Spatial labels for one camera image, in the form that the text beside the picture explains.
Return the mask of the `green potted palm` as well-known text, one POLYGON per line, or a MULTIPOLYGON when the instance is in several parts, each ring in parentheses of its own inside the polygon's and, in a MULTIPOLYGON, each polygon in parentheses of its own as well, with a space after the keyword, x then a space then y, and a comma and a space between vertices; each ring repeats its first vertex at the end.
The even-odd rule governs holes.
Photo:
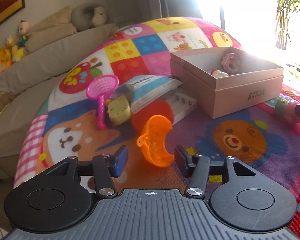
POLYGON ((300 0, 277 0, 275 33, 276 47, 279 49, 287 48, 287 43, 290 41, 289 20, 295 12, 300 12, 300 0))

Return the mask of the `boy doll plush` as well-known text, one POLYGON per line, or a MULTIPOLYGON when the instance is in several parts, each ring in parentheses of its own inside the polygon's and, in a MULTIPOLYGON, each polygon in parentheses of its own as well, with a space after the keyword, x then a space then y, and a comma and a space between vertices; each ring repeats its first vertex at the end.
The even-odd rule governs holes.
POLYGON ((25 47, 29 32, 30 32, 29 22, 21 20, 17 31, 17 34, 19 36, 18 47, 25 47))

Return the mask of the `grey neck pillow plush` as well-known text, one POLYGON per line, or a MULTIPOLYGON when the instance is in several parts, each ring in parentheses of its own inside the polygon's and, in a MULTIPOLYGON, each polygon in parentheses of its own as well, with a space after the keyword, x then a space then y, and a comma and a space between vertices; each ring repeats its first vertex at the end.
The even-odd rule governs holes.
POLYGON ((91 2, 76 7, 71 13, 71 23, 77 31, 100 27, 108 21, 108 14, 102 5, 91 2))

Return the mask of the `yellow plush toy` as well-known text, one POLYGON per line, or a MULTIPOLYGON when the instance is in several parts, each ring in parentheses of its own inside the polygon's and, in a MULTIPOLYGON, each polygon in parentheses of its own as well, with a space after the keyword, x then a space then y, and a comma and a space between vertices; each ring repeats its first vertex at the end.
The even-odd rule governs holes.
POLYGON ((25 48, 19 47, 10 35, 6 40, 5 46, 0 48, 0 74, 26 55, 25 48))

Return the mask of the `white flat box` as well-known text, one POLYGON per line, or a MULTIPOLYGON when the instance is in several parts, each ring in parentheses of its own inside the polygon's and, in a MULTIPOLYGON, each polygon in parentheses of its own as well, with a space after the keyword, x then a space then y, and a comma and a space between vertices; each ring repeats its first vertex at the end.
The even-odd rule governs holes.
POLYGON ((170 91, 161 97, 166 101, 173 112, 173 125, 188 116, 197 108, 197 100, 180 92, 170 91))

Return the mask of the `red toy bowl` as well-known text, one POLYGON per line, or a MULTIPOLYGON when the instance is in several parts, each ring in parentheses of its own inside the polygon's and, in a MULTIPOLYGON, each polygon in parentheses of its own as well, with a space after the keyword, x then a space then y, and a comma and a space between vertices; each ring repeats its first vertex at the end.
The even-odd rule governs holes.
POLYGON ((146 122, 154 115, 162 115, 171 123, 174 122, 174 113, 171 106, 165 100, 157 99, 138 111, 136 114, 132 115, 132 126, 138 133, 141 133, 146 122))

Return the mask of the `pink toy plate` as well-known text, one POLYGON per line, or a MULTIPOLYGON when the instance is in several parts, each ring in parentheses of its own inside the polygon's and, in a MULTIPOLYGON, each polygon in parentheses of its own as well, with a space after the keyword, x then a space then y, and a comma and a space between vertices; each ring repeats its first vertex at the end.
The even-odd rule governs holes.
POLYGON ((221 65, 230 75, 238 74, 241 70, 241 60, 235 53, 226 54, 222 58, 221 65))

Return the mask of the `pink cardboard box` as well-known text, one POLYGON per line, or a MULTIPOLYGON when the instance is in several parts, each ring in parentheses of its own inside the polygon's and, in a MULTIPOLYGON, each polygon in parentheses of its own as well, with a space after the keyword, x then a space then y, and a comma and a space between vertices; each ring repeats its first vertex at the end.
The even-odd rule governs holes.
POLYGON ((279 96, 283 68, 234 47, 213 47, 171 53, 171 74, 197 100, 212 119, 263 103, 279 96), (241 60, 238 74, 215 78, 213 69, 226 72, 222 58, 235 53, 241 60))

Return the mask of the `beige sofa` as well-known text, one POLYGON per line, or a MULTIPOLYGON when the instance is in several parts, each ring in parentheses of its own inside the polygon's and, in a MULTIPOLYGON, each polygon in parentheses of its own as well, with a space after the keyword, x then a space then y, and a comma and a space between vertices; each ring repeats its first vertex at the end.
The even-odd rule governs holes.
POLYGON ((0 180, 14 178, 26 133, 63 76, 118 30, 113 23, 70 35, 22 58, 0 74, 0 98, 15 98, 0 114, 0 180))

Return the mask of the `beige folded blanket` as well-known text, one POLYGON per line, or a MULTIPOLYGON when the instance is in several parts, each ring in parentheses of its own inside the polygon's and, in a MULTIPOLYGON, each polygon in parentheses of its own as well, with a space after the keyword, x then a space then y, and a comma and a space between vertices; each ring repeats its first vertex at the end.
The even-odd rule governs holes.
POLYGON ((72 9, 67 6, 33 25, 25 43, 26 51, 32 53, 48 44, 76 34, 77 30, 71 23, 71 14, 72 9))

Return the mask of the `colourful play mat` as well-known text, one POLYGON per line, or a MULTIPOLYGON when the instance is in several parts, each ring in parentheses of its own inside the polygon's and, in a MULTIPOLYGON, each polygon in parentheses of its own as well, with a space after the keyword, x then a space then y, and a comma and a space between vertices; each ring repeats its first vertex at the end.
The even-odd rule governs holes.
POLYGON ((27 133, 14 184, 69 156, 129 150, 122 189, 184 190, 174 148, 233 156, 294 195, 300 238, 300 82, 221 28, 191 17, 126 27, 70 70, 27 133))

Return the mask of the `white toy milk bottle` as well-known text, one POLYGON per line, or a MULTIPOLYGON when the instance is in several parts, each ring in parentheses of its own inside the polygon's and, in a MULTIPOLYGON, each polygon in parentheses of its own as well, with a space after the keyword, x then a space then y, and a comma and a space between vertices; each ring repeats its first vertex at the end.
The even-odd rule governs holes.
POLYGON ((215 77, 215 78, 220 78, 220 77, 226 77, 226 76, 229 76, 228 73, 223 72, 223 71, 218 70, 218 69, 213 69, 213 70, 211 71, 211 75, 212 75, 213 77, 215 77))

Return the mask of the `yellow toy cheese block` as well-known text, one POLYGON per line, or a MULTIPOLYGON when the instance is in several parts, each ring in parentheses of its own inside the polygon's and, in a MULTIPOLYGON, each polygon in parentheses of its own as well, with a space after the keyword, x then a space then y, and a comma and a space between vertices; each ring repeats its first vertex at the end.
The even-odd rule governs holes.
POLYGON ((119 126, 130 119, 130 105, 124 95, 119 96, 108 104, 108 115, 111 122, 116 126, 119 126))

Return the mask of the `pink toy racket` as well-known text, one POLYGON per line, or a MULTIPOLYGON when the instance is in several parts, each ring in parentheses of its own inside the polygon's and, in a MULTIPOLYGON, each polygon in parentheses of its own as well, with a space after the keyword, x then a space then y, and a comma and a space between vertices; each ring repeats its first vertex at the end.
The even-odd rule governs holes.
POLYGON ((105 129, 105 101, 112 96, 119 86, 119 79, 115 75, 102 75, 94 78, 86 90, 86 96, 97 102, 97 128, 105 129))

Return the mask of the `orange toy colander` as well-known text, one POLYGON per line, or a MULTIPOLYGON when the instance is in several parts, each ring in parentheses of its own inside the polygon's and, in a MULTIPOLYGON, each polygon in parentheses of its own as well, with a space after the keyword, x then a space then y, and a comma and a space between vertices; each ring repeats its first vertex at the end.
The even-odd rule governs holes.
POLYGON ((156 167, 169 167, 174 162, 174 155, 165 147, 166 136, 172 128, 168 118, 154 115, 148 119, 136 140, 143 157, 156 167))

